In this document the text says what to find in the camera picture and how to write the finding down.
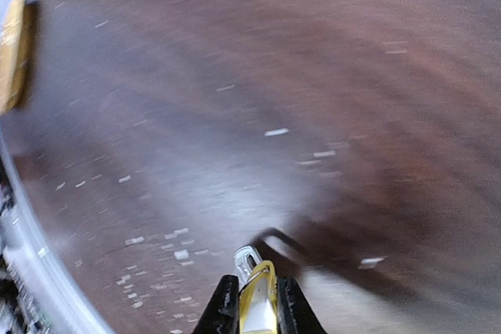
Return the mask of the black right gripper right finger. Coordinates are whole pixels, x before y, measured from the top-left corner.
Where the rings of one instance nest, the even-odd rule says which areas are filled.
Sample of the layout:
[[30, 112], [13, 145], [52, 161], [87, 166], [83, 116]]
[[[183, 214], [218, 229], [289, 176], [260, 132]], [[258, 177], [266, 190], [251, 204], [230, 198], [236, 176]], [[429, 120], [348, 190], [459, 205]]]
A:
[[278, 278], [277, 293], [280, 333], [326, 334], [295, 278]]

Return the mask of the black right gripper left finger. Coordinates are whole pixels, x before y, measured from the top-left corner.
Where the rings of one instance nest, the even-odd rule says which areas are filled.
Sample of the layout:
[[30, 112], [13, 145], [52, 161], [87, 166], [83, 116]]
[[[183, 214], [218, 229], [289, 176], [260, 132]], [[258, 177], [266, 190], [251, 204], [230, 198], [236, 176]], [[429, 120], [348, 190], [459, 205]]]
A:
[[221, 277], [193, 334], [236, 334], [239, 331], [239, 287], [235, 275]]

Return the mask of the yellow dotted plate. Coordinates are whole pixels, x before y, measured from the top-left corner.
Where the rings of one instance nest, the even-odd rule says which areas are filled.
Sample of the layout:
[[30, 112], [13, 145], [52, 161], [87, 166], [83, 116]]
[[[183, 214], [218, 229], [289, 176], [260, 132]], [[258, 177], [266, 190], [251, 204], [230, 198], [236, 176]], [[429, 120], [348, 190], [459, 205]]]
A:
[[23, 94], [31, 24], [28, 0], [1, 0], [1, 115], [13, 109]]

